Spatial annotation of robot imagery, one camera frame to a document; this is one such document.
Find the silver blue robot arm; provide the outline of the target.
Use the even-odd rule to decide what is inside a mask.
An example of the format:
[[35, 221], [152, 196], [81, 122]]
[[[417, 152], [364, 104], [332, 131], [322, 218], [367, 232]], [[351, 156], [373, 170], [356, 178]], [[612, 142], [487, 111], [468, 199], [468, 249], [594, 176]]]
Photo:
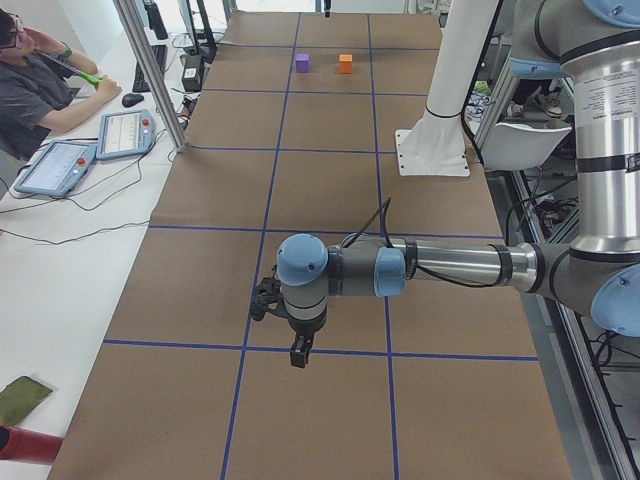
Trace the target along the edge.
[[571, 78], [580, 224], [567, 245], [445, 244], [355, 233], [326, 246], [309, 234], [277, 253], [276, 314], [304, 367], [330, 296], [393, 296], [413, 278], [510, 286], [553, 299], [626, 336], [639, 333], [639, 5], [520, 1], [514, 75]]

